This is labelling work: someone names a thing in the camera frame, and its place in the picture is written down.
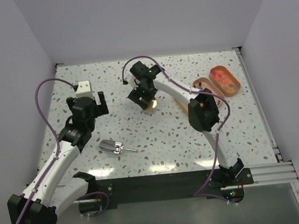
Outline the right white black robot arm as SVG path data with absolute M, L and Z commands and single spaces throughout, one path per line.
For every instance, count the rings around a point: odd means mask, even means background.
M 229 148 L 229 142 L 220 139 L 221 129 L 230 116 L 230 108 L 227 107 L 227 115 L 220 122 L 215 101 L 219 96 L 209 89 L 196 90 L 185 86 L 168 76 L 158 64 L 149 68 L 138 61 L 131 67 L 130 73 L 133 75 L 133 89 L 128 97 L 143 110 L 149 108 L 158 91 L 169 94 L 187 106 L 190 126 L 205 136 L 214 149 L 214 161 L 219 164 L 218 169 L 212 167 L 204 185 L 207 186 L 210 181 L 215 181 L 221 187 L 236 184 L 241 178 L 244 164 Z

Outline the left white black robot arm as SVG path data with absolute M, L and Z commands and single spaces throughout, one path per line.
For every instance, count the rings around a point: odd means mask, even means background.
M 95 99 L 68 98 L 72 115 L 59 135 L 55 148 L 41 172 L 21 195 L 11 195 L 7 207 L 12 224 L 56 224 L 58 217 L 72 202 L 97 193 L 95 177 L 77 172 L 57 199 L 53 199 L 61 179 L 71 163 L 80 155 L 95 129 L 97 117 L 109 113 L 104 93 L 99 92 L 100 104 Z

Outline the pink tray of lollipops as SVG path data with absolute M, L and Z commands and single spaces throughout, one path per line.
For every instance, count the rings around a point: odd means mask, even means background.
M 224 95 L 221 91 L 213 85 L 213 83 L 206 77 L 200 77 L 193 82 L 193 87 L 197 88 L 201 91 L 204 89 L 209 89 L 212 94 L 219 96 L 219 98 L 215 97 L 215 101 L 218 107 L 220 107 L 223 103 Z

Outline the yellow tray of star candies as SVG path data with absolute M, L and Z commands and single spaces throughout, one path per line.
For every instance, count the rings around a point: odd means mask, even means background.
M 188 107 L 182 103 L 180 100 L 178 99 L 175 99 L 174 98 L 174 101 L 178 104 L 178 106 L 184 111 L 184 113 L 188 116 Z

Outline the round wooden jar lid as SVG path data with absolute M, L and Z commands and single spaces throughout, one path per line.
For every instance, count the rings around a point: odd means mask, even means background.
M 146 101 L 145 99 L 141 99 L 141 101 L 142 101 L 143 103 L 145 103 L 145 105 L 147 106 L 145 109 L 147 109 L 147 108 L 150 107 L 150 106 L 154 106 L 154 105 L 157 105 L 157 104 L 158 104 L 155 97 L 154 97 L 152 100 L 150 100 L 150 101 Z

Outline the clear glass jar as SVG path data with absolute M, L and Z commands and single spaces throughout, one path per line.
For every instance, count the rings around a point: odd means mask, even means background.
M 143 112 L 144 114 L 146 115 L 153 115 L 155 114 L 157 111 L 157 105 L 154 105 L 154 106 L 150 106 L 148 107 L 147 109 L 145 109 Z

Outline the metal scoop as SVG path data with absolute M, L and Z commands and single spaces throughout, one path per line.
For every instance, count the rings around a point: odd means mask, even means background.
M 136 149 L 127 149 L 124 144 L 119 141 L 113 140 L 102 140 L 99 143 L 99 148 L 105 152 L 113 153 L 113 154 L 121 154 L 123 152 L 132 152 L 138 153 L 139 151 Z

